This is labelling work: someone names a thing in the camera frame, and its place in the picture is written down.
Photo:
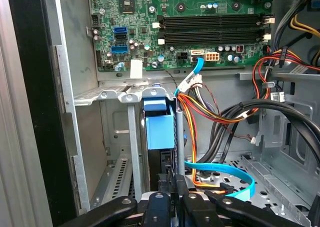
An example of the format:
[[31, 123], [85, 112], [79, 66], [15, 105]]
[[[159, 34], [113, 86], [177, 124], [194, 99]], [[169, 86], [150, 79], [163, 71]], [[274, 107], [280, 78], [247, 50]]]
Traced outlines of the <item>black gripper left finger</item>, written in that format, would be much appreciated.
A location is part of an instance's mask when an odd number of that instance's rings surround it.
[[160, 176], [158, 191], [149, 192], [147, 199], [137, 201], [131, 196], [120, 196], [63, 223], [62, 227], [169, 227], [174, 209], [173, 174]]

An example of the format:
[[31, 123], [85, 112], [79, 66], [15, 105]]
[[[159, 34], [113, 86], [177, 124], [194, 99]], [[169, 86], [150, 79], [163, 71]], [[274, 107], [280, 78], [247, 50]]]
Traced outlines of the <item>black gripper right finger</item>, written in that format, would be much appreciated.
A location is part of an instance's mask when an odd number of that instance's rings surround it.
[[256, 207], [235, 197], [219, 196], [210, 191], [190, 192], [183, 175], [175, 175], [175, 189], [182, 211], [194, 227], [299, 227], [300, 224]]

